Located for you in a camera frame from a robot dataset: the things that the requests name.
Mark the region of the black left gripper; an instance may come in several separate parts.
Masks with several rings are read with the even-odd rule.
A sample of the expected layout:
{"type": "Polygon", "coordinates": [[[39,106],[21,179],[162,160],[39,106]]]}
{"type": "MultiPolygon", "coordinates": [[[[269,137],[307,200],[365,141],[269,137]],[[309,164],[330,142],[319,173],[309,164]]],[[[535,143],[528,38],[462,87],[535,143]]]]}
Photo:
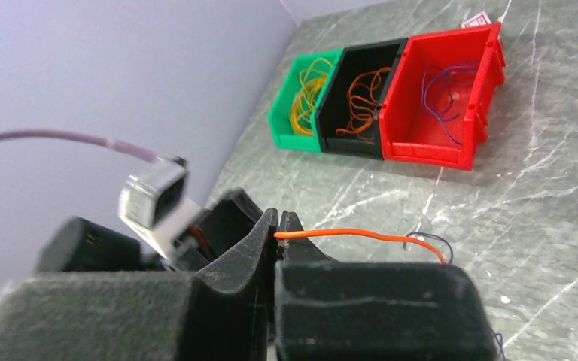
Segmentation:
{"type": "Polygon", "coordinates": [[[204,268],[244,238],[262,214],[244,189],[225,192],[176,239],[176,269],[204,268]]]}

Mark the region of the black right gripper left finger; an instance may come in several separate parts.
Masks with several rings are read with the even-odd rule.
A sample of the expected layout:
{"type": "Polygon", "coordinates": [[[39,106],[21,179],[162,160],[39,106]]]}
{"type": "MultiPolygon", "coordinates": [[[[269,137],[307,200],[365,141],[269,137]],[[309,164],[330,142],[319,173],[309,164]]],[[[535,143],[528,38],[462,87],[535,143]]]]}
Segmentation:
{"type": "Polygon", "coordinates": [[[0,297],[0,360],[265,360],[278,212],[199,272],[43,273],[0,297]]]}

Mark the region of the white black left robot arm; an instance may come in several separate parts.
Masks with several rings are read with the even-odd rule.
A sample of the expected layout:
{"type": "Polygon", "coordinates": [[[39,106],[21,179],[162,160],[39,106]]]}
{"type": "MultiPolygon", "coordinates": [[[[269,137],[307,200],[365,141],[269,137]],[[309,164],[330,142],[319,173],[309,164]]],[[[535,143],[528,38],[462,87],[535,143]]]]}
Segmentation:
{"type": "Polygon", "coordinates": [[[262,214],[242,188],[229,190],[179,233],[168,257],[143,254],[138,240],[72,217],[41,249],[34,271],[199,271],[244,238],[262,214]]]}

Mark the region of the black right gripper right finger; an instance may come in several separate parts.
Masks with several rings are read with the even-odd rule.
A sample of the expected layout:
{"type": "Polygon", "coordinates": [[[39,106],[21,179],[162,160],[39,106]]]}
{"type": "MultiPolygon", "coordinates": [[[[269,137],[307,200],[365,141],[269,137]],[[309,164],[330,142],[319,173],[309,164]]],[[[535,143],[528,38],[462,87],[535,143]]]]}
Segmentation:
{"type": "Polygon", "coordinates": [[[280,360],[495,360],[467,273],[435,262],[340,262],[309,238],[275,267],[280,360]]]}

